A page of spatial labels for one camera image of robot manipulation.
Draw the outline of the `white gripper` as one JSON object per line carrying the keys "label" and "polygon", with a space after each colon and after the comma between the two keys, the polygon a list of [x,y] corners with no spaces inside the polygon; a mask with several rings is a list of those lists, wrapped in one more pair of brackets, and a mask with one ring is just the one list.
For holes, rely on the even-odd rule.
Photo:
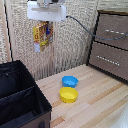
{"label": "white gripper", "polygon": [[[32,20],[62,22],[66,19],[66,0],[29,0],[27,17]],[[46,34],[50,34],[50,23],[47,22]]]}

